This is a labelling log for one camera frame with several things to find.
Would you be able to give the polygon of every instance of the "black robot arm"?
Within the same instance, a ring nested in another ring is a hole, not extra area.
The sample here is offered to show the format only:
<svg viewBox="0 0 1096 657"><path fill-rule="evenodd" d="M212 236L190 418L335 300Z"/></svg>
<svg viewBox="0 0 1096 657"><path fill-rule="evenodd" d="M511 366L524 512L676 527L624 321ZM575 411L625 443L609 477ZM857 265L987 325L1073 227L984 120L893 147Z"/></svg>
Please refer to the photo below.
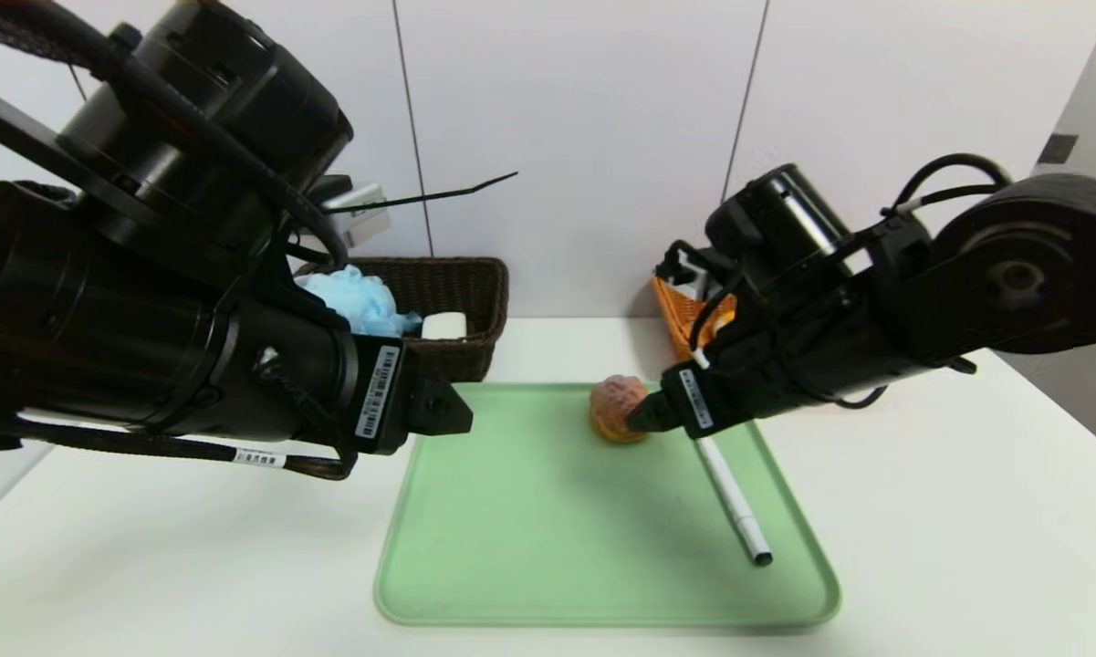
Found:
<svg viewBox="0 0 1096 657"><path fill-rule="evenodd" d="M102 36L54 2L0 2L0 42L105 82L60 133L0 100L0 144L81 191L0 182L0 450L35 438L340 479L410 432L471 428L404 340L351 333L293 282L299 225L324 242L317 259L347 260L315 204L347 189L322 174L352 126L258 25L176 3L147 34ZM335 458L183 435L294 438Z"/></svg>
<svg viewBox="0 0 1096 657"><path fill-rule="evenodd" d="M993 182L912 199L944 166L981 168ZM973 155L949 155L922 173L880 224L853 234L785 166L711 215L713 248L670 249L657 275L673 285L700 275L710 283L704 291L717 288L708 311L726 295L739 310L709 344L697 344L695 325L695 360L662 375L630 427L705 437L803 406L861 408L888 383L938 366L972 374L961 354L977 349L1048 353L1096 342L1096 180L1009 183ZM981 193L990 197L935 240L912 212ZM853 274L844 261L861 250L871 265ZM844 400L868 389L864 403Z"/></svg>

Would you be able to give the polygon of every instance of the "table surface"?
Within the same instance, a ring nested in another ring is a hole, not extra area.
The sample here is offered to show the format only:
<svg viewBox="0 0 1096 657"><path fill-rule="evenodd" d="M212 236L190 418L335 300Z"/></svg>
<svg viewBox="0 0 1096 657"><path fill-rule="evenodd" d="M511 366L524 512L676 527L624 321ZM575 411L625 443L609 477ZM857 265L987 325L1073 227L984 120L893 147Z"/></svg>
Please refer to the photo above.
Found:
<svg viewBox="0 0 1096 657"><path fill-rule="evenodd" d="M488 380L657 377L669 349L659 320L514 319ZM1096 655L1096 440L972 361L761 421L843 582L811 631L398 627L373 581L409 445L343 483L57 449L0 502L0 656Z"/></svg>

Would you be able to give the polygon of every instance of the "barcode label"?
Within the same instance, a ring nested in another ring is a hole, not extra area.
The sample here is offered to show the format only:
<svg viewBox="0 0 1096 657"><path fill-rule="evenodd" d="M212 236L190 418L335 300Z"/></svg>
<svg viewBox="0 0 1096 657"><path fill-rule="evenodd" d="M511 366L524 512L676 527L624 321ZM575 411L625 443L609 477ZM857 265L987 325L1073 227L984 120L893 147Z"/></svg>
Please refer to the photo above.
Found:
<svg viewBox="0 0 1096 657"><path fill-rule="evenodd" d="M355 435L361 438L373 438L377 435L377 424L381 420L381 411L385 411L385 398L390 394L390 383L393 382L393 371L398 366L398 356L401 349L381 348L377 352L377 366L374 366L374 375L368 380L368 390L365 392L365 404L361 407L361 419L357 420Z"/></svg>
<svg viewBox="0 0 1096 657"><path fill-rule="evenodd" d="M697 426L703 429L713 427L713 419L710 417L710 408L706 406L706 398L701 396L701 388L697 387L697 378L689 370L682 370L677 373L682 377L682 387L685 388L685 396L689 398L689 406L694 408L694 417L697 417Z"/></svg>
<svg viewBox="0 0 1096 657"><path fill-rule="evenodd" d="M242 446L237 446L236 457L231 458L231 462L247 463L247 465L259 465L260 467L284 467L284 463L287 460L287 454L263 452L263 450L243 449Z"/></svg>

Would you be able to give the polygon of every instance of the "white marker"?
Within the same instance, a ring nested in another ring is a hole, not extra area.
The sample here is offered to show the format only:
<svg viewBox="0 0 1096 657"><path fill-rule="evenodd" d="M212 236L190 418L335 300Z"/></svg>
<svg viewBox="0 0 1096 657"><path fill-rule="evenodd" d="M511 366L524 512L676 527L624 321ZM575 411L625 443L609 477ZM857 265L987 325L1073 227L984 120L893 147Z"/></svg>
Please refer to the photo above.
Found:
<svg viewBox="0 0 1096 657"><path fill-rule="evenodd" d="M755 512L751 511L751 505L743 497L743 490L739 489L739 483L730 473L730 466L722 457L718 443L713 442L713 438L704 437L695 438L694 444L697 445L701 461L706 462L706 467L710 471L713 486L717 487L718 494L722 495L722 500L726 500L731 520L734 521L734 526L739 528L743 542L746 542L746 548L751 551L751 558L760 566L774 562L770 546L767 545L763 530L760 529L760 521L755 519Z"/></svg>

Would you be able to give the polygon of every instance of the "blue sponge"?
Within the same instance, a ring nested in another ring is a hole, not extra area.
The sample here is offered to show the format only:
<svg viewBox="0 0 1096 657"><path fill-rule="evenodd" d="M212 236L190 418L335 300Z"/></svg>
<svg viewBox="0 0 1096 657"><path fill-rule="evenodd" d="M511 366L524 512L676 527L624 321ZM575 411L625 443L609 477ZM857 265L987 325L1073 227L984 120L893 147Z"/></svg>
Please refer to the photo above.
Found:
<svg viewBox="0 0 1096 657"><path fill-rule="evenodd" d="M393 295L381 279L361 275L351 264L332 274L300 275L297 285L319 296L324 305L346 318L354 333L397 338L422 325L418 313L398 315Z"/></svg>

